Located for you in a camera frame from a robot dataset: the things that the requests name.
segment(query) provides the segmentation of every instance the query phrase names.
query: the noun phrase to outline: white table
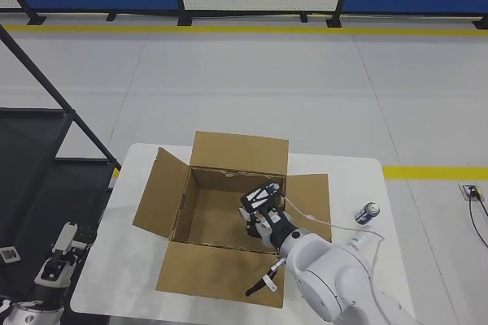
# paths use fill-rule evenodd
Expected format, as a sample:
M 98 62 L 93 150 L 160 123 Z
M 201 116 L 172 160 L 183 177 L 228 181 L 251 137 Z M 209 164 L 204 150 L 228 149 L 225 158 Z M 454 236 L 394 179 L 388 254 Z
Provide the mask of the white table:
M 288 272 L 282 309 L 155 291 L 168 242 L 132 226 L 132 221 L 160 146 L 183 162 L 190 161 L 188 146 L 135 144 L 130 147 L 99 225 L 98 238 L 72 296 L 72 309 L 79 313 L 213 325 L 325 323 L 301 298 Z M 376 202 L 380 206 L 380 215 L 370 225 L 386 242 L 381 245 L 374 285 L 397 298 L 413 314 L 380 163 L 371 158 L 289 154 L 289 175 L 315 173 L 329 175 L 334 224 L 357 228 L 354 214 L 365 203 Z M 348 241 L 352 235 L 333 229 L 335 242 Z M 372 258 L 375 246 L 373 241 L 366 248 L 368 258 Z

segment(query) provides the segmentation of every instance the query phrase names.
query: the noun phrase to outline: soda can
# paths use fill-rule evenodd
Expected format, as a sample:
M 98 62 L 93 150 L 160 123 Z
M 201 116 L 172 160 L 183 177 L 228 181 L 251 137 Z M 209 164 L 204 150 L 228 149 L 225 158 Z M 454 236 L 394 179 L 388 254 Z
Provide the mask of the soda can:
M 369 202 L 355 215 L 355 220 L 359 224 L 366 224 L 379 214 L 380 207 L 374 202 Z

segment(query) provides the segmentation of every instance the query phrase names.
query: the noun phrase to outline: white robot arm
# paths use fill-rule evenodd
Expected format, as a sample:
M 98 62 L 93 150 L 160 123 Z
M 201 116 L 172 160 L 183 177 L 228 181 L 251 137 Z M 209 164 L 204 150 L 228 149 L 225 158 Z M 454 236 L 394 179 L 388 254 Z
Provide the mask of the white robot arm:
M 279 188 L 274 183 L 265 184 L 241 198 L 243 208 L 239 212 L 246 220 L 248 234 L 275 247 L 279 256 L 279 262 L 246 295 L 265 285 L 271 288 L 269 275 L 286 264 L 302 297 L 327 322 L 351 307 L 358 311 L 363 325 L 419 324 L 393 297 L 372 287 L 372 268 L 358 250 L 331 244 L 296 228 L 277 203 Z

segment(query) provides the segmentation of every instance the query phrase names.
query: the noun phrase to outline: box flap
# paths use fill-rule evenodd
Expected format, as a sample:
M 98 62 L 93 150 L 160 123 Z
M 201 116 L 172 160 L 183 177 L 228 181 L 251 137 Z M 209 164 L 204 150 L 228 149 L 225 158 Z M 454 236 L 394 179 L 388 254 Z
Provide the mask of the box flap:
M 287 140 L 197 131 L 190 165 L 286 175 L 288 151 Z
M 284 268 L 273 280 L 276 292 L 263 288 L 245 294 L 276 261 L 275 255 L 171 242 L 155 289 L 281 308 Z
M 327 174 L 287 176 L 285 195 L 304 214 L 312 215 L 321 221 L 330 223 L 331 206 Z M 326 240 L 331 240 L 330 226 L 306 219 L 287 202 L 285 203 L 285 211 L 293 217 L 293 224 L 296 227 L 306 228 L 309 232 L 314 232 Z
M 133 225 L 169 238 L 188 176 L 188 165 L 159 148 Z

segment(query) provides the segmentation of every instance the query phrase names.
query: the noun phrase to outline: blue wall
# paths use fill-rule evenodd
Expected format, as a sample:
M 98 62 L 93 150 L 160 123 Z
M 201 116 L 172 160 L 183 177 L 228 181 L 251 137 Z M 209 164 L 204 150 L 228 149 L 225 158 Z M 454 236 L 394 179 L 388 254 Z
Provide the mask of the blue wall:
M 27 0 L 35 9 L 177 9 L 177 0 Z
M 345 0 L 344 11 L 376 12 L 488 12 L 488 0 Z
M 35 9 L 177 9 L 176 0 L 27 0 L 27 4 Z M 345 0 L 344 11 L 482 13 L 488 12 L 488 0 Z

